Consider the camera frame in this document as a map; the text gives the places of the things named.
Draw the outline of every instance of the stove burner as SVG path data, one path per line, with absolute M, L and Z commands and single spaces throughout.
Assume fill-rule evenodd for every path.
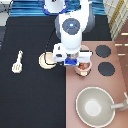
M 109 62 L 102 62 L 98 66 L 100 74 L 103 76 L 112 76 L 115 72 L 114 66 Z
M 106 45 L 99 45 L 96 48 L 96 54 L 99 57 L 106 58 L 111 54 L 111 49 Z

